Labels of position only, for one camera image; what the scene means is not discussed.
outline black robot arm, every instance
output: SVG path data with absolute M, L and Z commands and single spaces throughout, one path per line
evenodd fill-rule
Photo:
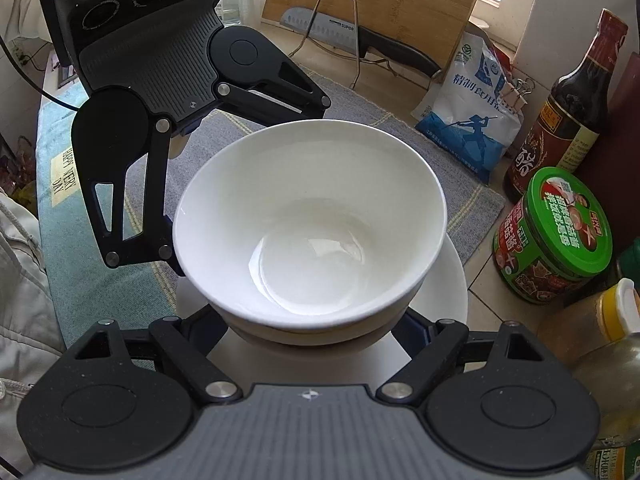
M 322 118 L 331 105 L 260 32 L 224 27 L 215 12 L 220 0 L 40 1 L 62 64 L 73 64 L 89 95 L 71 140 L 109 267 L 164 260 L 182 275 L 164 214 L 172 137 L 190 134 L 216 108 L 271 126 Z M 145 155 L 142 232 L 125 240 L 126 173 Z M 98 184 L 113 186 L 111 222 L 104 221 Z

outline white cloth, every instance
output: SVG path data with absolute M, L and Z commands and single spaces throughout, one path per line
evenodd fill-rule
M 64 350 L 38 221 L 0 189 L 0 455 L 23 473 L 31 461 L 15 425 L 18 405 Z M 2 467 L 0 478 L 10 478 Z
M 40 0 L 0 0 L 0 35 L 5 42 L 19 36 L 51 41 Z

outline green lid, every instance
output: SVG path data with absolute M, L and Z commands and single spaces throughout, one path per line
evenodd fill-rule
M 562 266 L 588 277 L 609 265 L 609 222 L 593 193 L 571 173 L 538 170 L 527 189 L 527 209 L 547 252 Z

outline white bowl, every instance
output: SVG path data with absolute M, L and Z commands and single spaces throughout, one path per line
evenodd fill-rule
M 256 325 L 228 312 L 221 312 L 220 315 L 226 324 L 233 327 L 239 335 L 249 333 L 257 338 L 283 345 L 326 347 L 327 345 L 353 340 L 375 332 L 380 327 L 388 325 L 389 322 L 394 319 L 398 322 L 398 319 L 402 317 L 402 314 L 404 314 L 408 306 L 408 301 L 413 299 L 421 285 L 422 282 L 400 298 L 400 300 L 395 301 L 393 304 L 372 316 L 365 317 L 354 323 L 319 330 L 281 330 L 270 326 Z
M 264 327 L 327 332 L 406 307 L 446 225 L 438 179 L 404 142 L 357 123 L 298 121 L 237 140 L 198 171 L 175 213 L 174 248 L 223 317 L 264 338 Z

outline product label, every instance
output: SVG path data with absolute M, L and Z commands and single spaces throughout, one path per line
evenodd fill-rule
M 558 212 L 557 227 L 562 232 L 562 239 L 566 238 L 568 244 L 579 244 L 577 238 L 574 240 L 573 227 L 571 231 L 574 236 L 567 235 L 566 222 L 571 225 L 571 220 L 566 220 L 561 213 L 555 197 L 553 201 Z M 494 257 L 511 288 L 532 303 L 547 303 L 558 294 L 577 288 L 584 281 L 562 272 L 543 254 L 524 218 L 522 200 L 515 205 L 494 235 Z
M 589 453 L 584 468 L 597 480 L 628 480 L 640 472 L 639 443 Z
M 603 236 L 598 214 L 590 200 L 574 190 L 564 178 L 548 178 L 540 189 L 540 198 L 556 224 L 557 240 L 565 247 L 594 253 L 598 238 Z
M 544 166 L 573 172 L 597 138 L 549 96 L 508 169 L 513 187 L 524 194 L 533 175 Z
M 580 166 L 580 163 L 584 160 L 584 157 L 596 140 L 598 140 L 598 134 L 582 126 L 580 130 L 578 130 L 575 139 L 572 140 L 564 152 L 560 162 L 558 162 L 558 168 L 573 173 L 577 167 Z

